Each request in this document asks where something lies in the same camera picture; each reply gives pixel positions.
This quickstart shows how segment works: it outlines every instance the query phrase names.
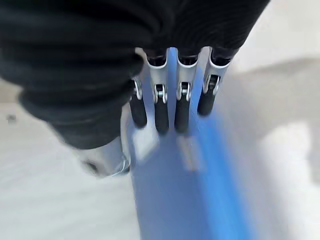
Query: blue panel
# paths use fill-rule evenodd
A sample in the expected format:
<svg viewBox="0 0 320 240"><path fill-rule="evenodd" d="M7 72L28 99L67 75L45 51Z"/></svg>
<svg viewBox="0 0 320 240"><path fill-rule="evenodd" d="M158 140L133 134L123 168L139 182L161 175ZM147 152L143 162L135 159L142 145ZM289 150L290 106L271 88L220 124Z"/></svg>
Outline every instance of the blue panel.
<svg viewBox="0 0 320 240"><path fill-rule="evenodd" d="M197 104L203 73L198 71L190 104L190 126L186 137L198 146L197 160L203 169L187 170L174 129L176 102L176 51L169 54L168 112L170 130L158 146L136 164L132 183L142 240L249 240L250 229L229 170L226 146L216 128L215 116L200 118ZM148 121L154 119L152 90L144 81L143 96ZM135 131L129 123L129 139ZM131 144L131 158L135 149Z"/></svg>

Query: white surface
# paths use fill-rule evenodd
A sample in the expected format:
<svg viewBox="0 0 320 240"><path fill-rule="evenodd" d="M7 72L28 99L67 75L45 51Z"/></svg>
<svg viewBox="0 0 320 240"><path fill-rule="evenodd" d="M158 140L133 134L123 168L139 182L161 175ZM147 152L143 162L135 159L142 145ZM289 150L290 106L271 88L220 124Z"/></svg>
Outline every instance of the white surface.
<svg viewBox="0 0 320 240"><path fill-rule="evenodd" d="M7 114L16 115L8 124ZM130 176L86 174L46 125L0 104L1 240L138 240Z"/></svg>

